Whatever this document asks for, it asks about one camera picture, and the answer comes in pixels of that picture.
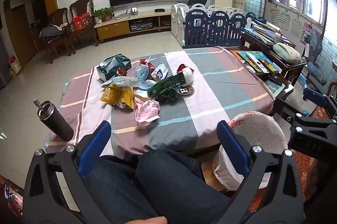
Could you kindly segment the person's left hand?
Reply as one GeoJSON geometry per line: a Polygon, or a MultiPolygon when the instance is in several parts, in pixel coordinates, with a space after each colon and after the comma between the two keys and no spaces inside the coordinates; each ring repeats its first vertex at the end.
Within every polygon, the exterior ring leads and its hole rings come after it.
{"type": "Polygon", "coordinates": [[[167,224],[167,219],[165,217],[154,217],[149,219],[133,220],[126,224],[167,224]]]}

